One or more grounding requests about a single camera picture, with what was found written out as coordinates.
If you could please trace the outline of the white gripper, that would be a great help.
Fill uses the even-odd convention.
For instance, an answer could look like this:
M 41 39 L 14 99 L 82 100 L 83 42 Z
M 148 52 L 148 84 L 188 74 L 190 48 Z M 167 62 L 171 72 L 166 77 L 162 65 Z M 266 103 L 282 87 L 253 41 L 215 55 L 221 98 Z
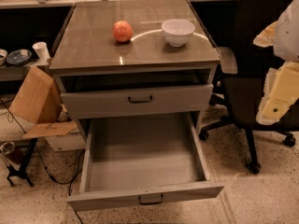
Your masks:
M 299 63 L 285 62 L 279 69 L 270 68 L 263 85 L 263 98 L 256 121 L 272 125 L 299 99 Z

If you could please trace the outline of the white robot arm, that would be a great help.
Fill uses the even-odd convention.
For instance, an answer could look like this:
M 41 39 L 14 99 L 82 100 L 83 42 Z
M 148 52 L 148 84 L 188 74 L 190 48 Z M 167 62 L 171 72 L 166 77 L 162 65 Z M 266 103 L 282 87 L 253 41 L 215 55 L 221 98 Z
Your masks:
M 256 121 L 272 125 L 299 99 L 299 0 L 292 0 L 278 20 L 268 25 L 253 40 L 262 48 L 272 47 L 284 64 L 270 68 L 263 86 Z

